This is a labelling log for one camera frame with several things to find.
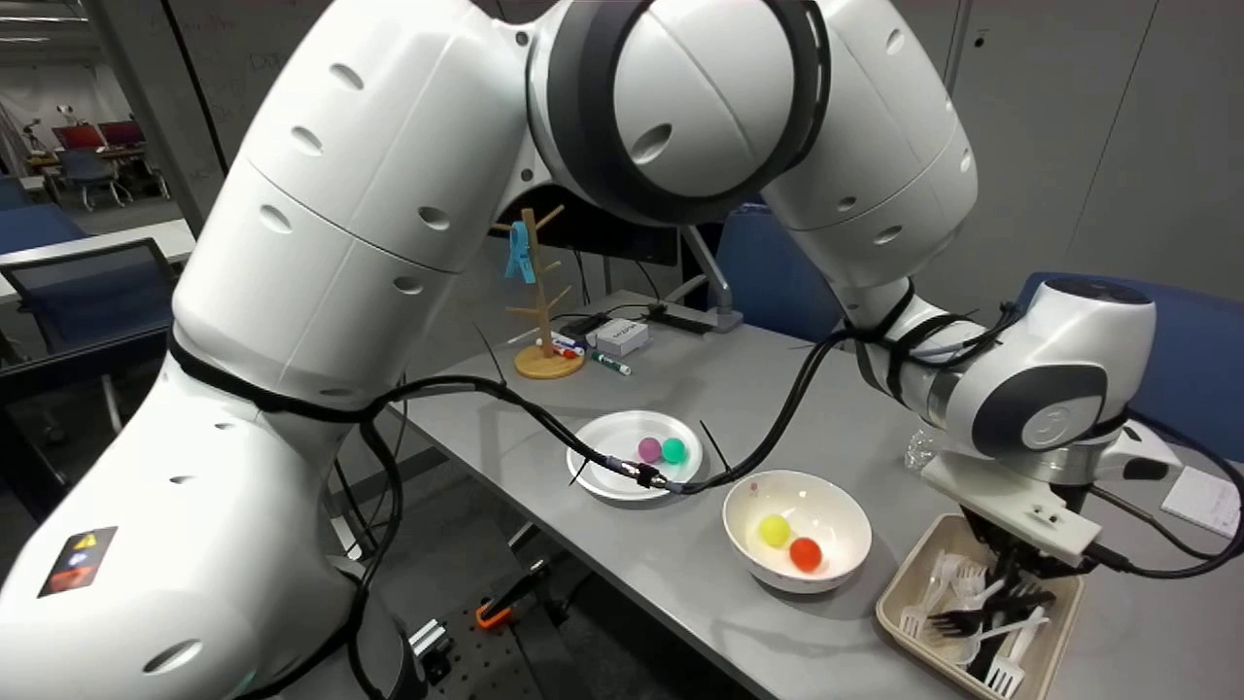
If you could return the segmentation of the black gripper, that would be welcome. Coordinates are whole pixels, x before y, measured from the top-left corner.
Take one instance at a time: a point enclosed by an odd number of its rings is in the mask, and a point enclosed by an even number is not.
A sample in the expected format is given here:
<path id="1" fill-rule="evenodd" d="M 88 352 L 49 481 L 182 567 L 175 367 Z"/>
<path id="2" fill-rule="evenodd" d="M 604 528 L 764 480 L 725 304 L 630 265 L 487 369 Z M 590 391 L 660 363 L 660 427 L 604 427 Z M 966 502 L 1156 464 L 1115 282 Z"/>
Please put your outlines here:
<path id="1" fill-rule="evenodd" d="M 1032 573 L 1032 545 L 985 523 L 980 515 L 968 518 L 968 528 L 992 551 L 986 581 L 995 584 L 995 603 L 1041 597 L 1041 581 Z"/>

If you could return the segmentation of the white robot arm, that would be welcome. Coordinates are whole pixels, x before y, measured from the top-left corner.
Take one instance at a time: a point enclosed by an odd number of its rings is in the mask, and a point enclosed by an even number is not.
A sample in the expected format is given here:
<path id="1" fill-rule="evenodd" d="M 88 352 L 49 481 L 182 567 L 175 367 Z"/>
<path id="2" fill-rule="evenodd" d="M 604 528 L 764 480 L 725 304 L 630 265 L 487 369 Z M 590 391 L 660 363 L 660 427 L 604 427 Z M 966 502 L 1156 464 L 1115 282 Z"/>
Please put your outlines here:
<path id="1" fill-rule="evenodd" d="M 322 476 L 403 396 L 482 234 L 532 282 L 526 196 L 637 225 L 764 197 L 844 306 L 867 385 L 1005 490 L 968 511 L 1072 560 L 1093 527 L 1025 466 L 1138 391 L 1156 306 L 1041 288 L 998 328 L 925 304 L 966 221 L 971 146 L 889 0 L 331 0 L 254 117 L 170 296 L 135 415 L 0 591 L 0 700 L 254 700 L 354 638 L 362 581 Z"/>

